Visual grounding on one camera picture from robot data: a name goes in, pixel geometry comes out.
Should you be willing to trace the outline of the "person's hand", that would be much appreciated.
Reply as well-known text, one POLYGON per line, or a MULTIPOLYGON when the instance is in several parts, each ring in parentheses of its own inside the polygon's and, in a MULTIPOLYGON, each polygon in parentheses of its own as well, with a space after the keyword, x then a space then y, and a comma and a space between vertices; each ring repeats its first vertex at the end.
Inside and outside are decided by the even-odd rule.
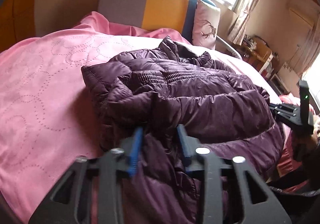
POLYGON ((318 145, 320 133, 320 117, 319 115, 313 116, 313 133, 311 134, 311 140, 318 145))

